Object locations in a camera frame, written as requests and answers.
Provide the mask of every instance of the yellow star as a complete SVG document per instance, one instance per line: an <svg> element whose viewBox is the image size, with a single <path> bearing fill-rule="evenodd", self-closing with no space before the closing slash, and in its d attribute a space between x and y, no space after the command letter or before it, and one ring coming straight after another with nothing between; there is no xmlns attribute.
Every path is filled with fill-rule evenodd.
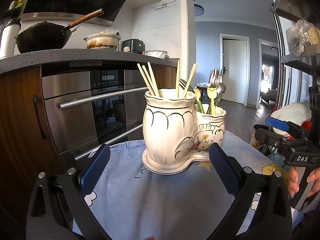
<svg viewBox="0 0 320 240"><path fill-rule="evenodd" d="M200 162L199 165L196 167L205 167L210 172L210 166L212 165L211 162Z"/></svg>

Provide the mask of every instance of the black wok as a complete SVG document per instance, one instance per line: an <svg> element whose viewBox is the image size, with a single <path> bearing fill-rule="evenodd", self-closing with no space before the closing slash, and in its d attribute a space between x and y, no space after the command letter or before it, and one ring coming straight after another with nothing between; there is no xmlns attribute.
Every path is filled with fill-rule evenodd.
<svg viewBox="0 0 320 240"><path fill-rule="evenodd" d="M17 47L20 53L46 49L62 49L71 36L71 28L87 20L103 15L99 9L71 22L67 27L41 22L27 28L17 37Z"/></svg>

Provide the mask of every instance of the door frame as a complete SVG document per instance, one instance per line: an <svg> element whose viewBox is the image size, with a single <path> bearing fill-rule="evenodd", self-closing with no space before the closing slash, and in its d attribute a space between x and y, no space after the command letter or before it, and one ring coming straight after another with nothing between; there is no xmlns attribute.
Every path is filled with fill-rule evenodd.
<svg viewBox="0 0 320 240"><path fill-rule="evenodd" d="M266 41L266 40L262 40L259 39L259 57L260 57L260 67L259 67L259 87L258 87L258 95L257 95L257 104L256 104L256 108L258 108L259 105L259 100L260 100L260 90L261 90L261 74L262 74L262 49L261 49L261 45L268 45L271 47L276 47L279 48L277 43L274 43L272 41Z"/></svg>
<svg viewBox="0 0 320 240"><path fill-rule="evenodd" d="M250 38L248 36L239 36L232 34L220 34L220 69L223 70L223 39L240 40L245 41L247 44L247 76L245 81L244 91L244 106L247 106L247 99L249 93L249 81L250 81Z"/></svg>

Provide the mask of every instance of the oven handle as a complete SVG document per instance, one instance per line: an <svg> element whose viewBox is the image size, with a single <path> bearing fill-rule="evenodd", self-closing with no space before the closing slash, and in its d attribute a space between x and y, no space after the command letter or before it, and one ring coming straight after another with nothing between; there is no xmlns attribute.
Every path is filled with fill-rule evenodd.
<svg viewBox="0 0 320 240"><path fill-rule="evenodd" d="M142 87L142 88L133 88L133 89L128 89L128 90L110 92L110 93L106 93L106 94L102 94L102 95L97 95L97 96L92 96L92 97L82 98L82 99L76 99L76 100L69 101L66 103L61 103L61 104L58 104L58 108L60 110L66 110L66 109L69 109L69 108L72 108L75 106L82 106L82 105L92 103L95 101L99 101L102 99L119 97L119 96L128 95L128 94L132 94L132 93L137 93L137 92L145 92L147 90L148 90L147 87Z"/></svg>
<svg viewBox="0 0 320 240"><path fill-rule="evenodd" d="M141 128L142 125L143 125L143 124L139 124L138 126L130 129L129 131L124 132L124 133L122 133L122 134L114 137L113 139L105 142L105 144L110 145L111 143L114 143L114 142L116 142L117 140L120 140L120 139L122 139L123 137L126 137L128 134L130 134L130 133L138 130L139 128ZM80 155L76 156L76 157L75 157L76 161L79 160L79 159L88 157L91 153L95 153L95 152L100 148L100 146L101 146L101 144L98 145L97 147L89 150L89 151L86 151L85 153L81 153Z"/></svg>

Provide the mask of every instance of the wooden wok handle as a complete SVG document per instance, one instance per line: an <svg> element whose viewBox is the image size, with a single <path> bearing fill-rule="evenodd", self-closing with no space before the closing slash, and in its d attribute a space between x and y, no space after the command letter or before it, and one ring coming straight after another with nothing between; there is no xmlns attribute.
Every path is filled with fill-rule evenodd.
<svg viewBox="0 0 320 240"><path fill-rule="evenodd" d="M80 23L83 23L83 22L85 22L85 21L87 21L87 20L90 20L90 19L95 18L95 17L100 16L100 15L103 15L103 9L102 9L102 8L99 9L99 10L96 10L96 11L94 11L94 12L92 12L92 13L89 13L89 14L87 14L87 15L85 15L85 16L82 16L81 18L79 18L79 19L71 22L71 23L68 25L67 28L69 28L69 29L70 29L70 28L73 28L73 27L79 25Z"/></svg>

